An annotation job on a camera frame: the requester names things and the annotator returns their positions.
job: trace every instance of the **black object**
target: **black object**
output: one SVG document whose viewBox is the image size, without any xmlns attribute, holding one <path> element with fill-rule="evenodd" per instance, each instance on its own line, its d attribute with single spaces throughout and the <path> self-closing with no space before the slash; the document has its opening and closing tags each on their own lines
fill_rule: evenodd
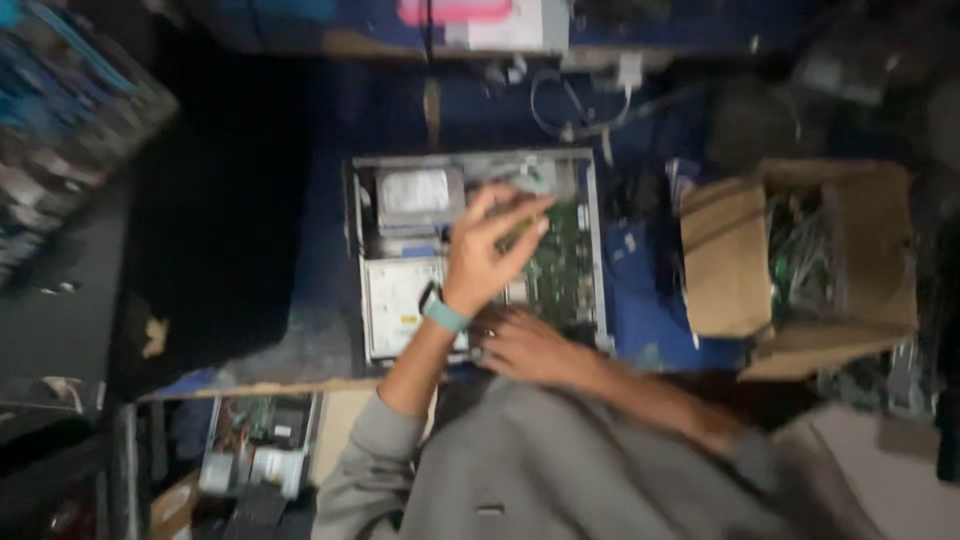
<svg viewBox="0 0 960 540">
<path fill-rule="evenodd" d="M 223 540 L 262 540 L 272 538 L 280 523 L 287 500 L 279 486 L 261 483 L 248 486 L 230 516 Z"/>
<path fill-rule="evenodd" d="M 303 446 L 310 417 L 310 400 L 276 398 L 270 439 L 287 450 Z"/>
<path fill-rule="evenodd" d="M 937 478 L 960 485 L 960 388 L 950 388 L 940 395 L 937 428 L 940 430 Z"/>
</svg>

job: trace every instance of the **cardboard box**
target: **cardboard box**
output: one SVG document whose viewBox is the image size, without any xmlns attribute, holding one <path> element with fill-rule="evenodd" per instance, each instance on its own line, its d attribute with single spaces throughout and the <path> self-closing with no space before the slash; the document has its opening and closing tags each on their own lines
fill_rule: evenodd
<svg viewBox="0 0 960 540">
<path fill-rule="evenodd" d="M 767 190 L 819 186 L 831 223 L 835 316 L 772 329 Z M 800 379 L 892 348 L 918 326 L 909 177 L 885 161 L 767 160 L 681 201 L 687 317 L 757 341 L 744 379 Z"/>
<path fill-rule="evenodd" d="M 190 540 L 190 520 L 200 499 L 200 472 L 175 483 L 150 505 L 150 540 Z"/>
</svg>

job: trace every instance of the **circuit board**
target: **circuit board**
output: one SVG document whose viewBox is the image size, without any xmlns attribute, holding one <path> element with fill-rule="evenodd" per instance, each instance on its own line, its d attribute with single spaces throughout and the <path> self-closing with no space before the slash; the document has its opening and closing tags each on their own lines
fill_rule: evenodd
<svg viewBox="0 0 960 540">
<path fill-rule="evenodd" d="M 548 210 L 550 230 L 523 269 L 528 307 L 559 330 L 589 322 L 593 316 L 593 261 L 585 211 L 575 203 Z"/>
</svg>

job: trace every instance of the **person's left hand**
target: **person's left hand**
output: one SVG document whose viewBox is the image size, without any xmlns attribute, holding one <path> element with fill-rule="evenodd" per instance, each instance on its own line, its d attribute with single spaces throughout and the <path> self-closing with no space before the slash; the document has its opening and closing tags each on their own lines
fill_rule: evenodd
<svg viewBox="0 0 960 540">
<path fill-rule="evenodd" d="M 485 185 L 453 225 L 444 303 L 466 317 L 475 315 L 503 290 L 537 250 L 550 226 L 542 214 L 553 205 L 553 197 L 535 197 L 506 213 L 487 217 L 496 204 L 511 202 L 519 195 L 521 192 L 511 185 Z M 496 242 L 524 220 L 533 223 L 509 252 L 501 254 Z"/>
<path fill-rule="evenodd" d="M 472 331 L 485 352 L 483 366 L 510 379 L 586 390 L 608 374 L 605 357 L 525 311 L 491 310 Z"/>
</svg>

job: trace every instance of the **silver metal frame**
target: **silver metal frame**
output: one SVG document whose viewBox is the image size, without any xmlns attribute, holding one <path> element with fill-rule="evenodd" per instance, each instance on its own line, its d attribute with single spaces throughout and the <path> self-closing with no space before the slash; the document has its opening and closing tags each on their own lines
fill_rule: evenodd
<svg viewBox="0 0 960 540">
<path fill-rule="evenodd" d="M 463 154 L 435 154 L 427 156 L 388 156 L 388 157 L 363 157 L 352 160 L 353 170 L 349 171 L 353 181 L 353 205 L 355 210 L 355 223 L 349 226 L 355 227 L 357 238 L 361 245 L 364 243 L 363 226 L 360 220 L 362 209 L 360 199 L 360 182 L 356 169 L 367 167 L 445 167 L 449 165 L 458 165 L 470 159 L 482 160 L 524 160 L 527 157 L 536 157 L 542 160 L 588 160 L 587 168 L 587 205 L 590 231 L 590 255 L 593 261 L 593 296 L 594 313 L 593 318 L 596 324 L 596 344 L 601 349 L 609 349 L 612 339 L 607 331 L 607 303 L 604 296 L 603 279 L 603 256 L 601 253 L 601 223 L 599 196 L 596 186 L 596 167 L 593 159 L 593 150 L 590 148 L 570 148 L 570 149 L 520 149 L 503 152 L 469 152 Z M 574 166 L 574 175 L 576 175 L 578 189 L 580 188 L 580 176 Z M 369 302 L 369 284 L 367 280 L 367 262 L 364 250 L 360 250 L 359 269 L 361 276 L 361 309 L 364 328 L 364 357 L 367 365 L 372 365 L 371 358 L 371 321 L 368 314 L 367 305 Z"/>
</svg>

